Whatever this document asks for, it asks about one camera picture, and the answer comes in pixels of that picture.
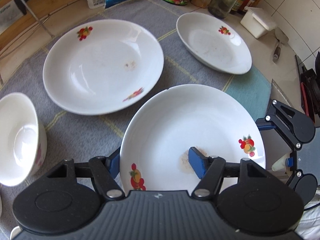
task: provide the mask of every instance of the cable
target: cable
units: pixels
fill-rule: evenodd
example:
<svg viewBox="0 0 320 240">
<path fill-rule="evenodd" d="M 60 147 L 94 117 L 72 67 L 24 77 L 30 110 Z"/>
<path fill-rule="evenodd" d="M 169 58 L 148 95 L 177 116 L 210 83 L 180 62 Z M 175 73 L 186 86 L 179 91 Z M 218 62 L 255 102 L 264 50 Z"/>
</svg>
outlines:
<svg viewBox="0 0 320 240">
<path fill-rule="evenodd" d="M 318 206 L 320 206 L 320 203 L 318 203 L 318 204 L 316 204 L 316 205 L 314 205 L 312 207 L 305 208 L 303 211 L 308 211 L 308 210 L 314 209 L 314 208 L 316 208 Z"/>
</svg>

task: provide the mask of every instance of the silver screw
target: silver screw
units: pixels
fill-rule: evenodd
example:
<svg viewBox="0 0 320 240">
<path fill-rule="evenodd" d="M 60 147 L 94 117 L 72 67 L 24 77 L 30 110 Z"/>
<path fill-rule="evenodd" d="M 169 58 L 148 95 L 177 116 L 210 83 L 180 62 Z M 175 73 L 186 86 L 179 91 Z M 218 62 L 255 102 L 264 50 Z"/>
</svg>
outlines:
<svg viewBox="0 0 320 240">
<path fill-rule="evenodd" d="M 199 188 L 195 191 L 197 197 L 207 197 L 210 195 L 210 191 L 205 188 Z"/>
<path fill-rule="evenodd" d="M 111 189 L 107 191 L 107 196 L 111 198 L 117 198 L 122 196 L 122 192 L 119 189 Z"/>
</svg>

